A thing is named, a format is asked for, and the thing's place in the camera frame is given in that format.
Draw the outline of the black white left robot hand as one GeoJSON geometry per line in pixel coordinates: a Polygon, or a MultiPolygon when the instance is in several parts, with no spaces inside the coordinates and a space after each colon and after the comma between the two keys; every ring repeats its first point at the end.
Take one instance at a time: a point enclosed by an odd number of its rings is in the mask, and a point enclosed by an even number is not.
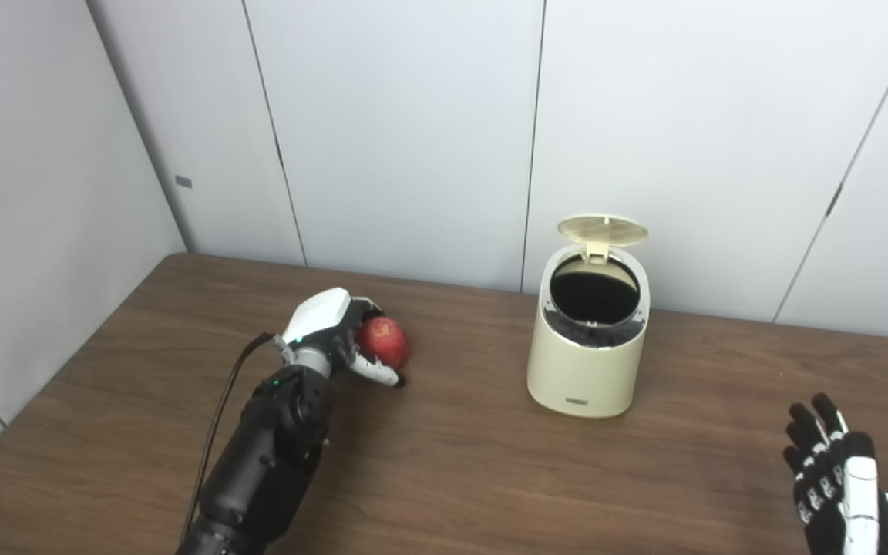
{"type": "Polygon", "coordinates": [[[367,321],[385,312],[370,298],[357,298],[344,288],[330,288],[297,306],[287,327],[271,338],[283,361],[306,366],[324,380],[343,370],[393,388],[405,376],[376,355],[363,354],[356,335],[367,321]]]}

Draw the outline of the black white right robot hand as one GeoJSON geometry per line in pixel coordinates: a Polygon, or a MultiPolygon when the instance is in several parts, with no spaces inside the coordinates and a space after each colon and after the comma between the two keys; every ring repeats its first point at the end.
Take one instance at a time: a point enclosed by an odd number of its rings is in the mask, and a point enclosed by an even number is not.
{"type": "Polygon", "coordinates": [[[811,554],[888,554],[888,491],[875,442],[853,431],[824,392],[789,407],[792,503],[811,554]]]}

